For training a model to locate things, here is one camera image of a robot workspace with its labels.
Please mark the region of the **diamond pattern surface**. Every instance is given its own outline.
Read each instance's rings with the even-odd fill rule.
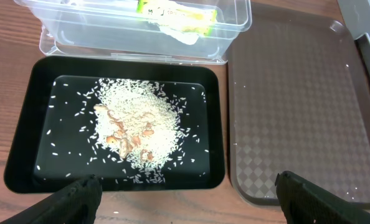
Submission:
[[[231,162],[249,196],[276,198],[276,175],[290,170],[370,202],[370,146],[340,38],[329,26],[255,16],[232,44]]]

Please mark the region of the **wooden surface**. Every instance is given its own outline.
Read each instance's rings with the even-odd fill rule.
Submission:
[[[336,0],[256,1],[342,21]],[[47,196],[12,193],[2,179],[31,68],[43,57],[38,48],[40,31],[40,22],[26,7],[0,0],[0,221]],[[227,70],[210,68],[219,78],[227,150]],[[278,208],[245,203],[226,175],[213,190],[105,193],[95,223],[285,223],[285,219]]]

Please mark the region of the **brown textured mat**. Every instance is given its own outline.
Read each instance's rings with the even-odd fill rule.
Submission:
[[[353,38],[325,17],[252,8],[229,50],[233,186],[277,205],[276,175],[290,170],[370,208],[370,97]]]

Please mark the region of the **tray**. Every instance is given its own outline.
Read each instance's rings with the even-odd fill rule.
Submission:
[[[173,95],[186,98],[180,128],[191,130],[181,151],[174,151],[170,155],[173,160],[157,173],[164,182],[146,182],[145,173],[132,169],[125,159],[118,163],[118,154],[96,147],[96,140],[89,138],[95,129],[95,122],[90,122],[96,118],[93,106],[100,101],[82,94],[99,80],[117,78],[158,82],[170,100]],[[195,134],[199,142],[192,138]],[[177,161],[184,152],[186,156]],[[91,157],[98,159],[91,162]],[[55,192],[88,174],[98,176],[104,191],[209,189],[219,185],[225,170],[215,74],[201,67],[84,58],[47,57],[38,61],[8,157],[5,183],[19,193]],[[143,183],[133,182],[130,177],[136,174],[142,174],[139,180]]]
[[[229,52],[232,185],[278,205],[275,178],[289,170],[370,209],[370,97],[353,38],[332,19],[253,8]]]

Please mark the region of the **plastic bin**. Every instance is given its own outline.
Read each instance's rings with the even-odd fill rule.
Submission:
[[[96,49],[221,59],[239,32],[252,24],[249,0],[185,0],[178,4],[217,10],[208,37],[184,44],[136,12],[134,0],[15,0],[30,8],[63,45]]]

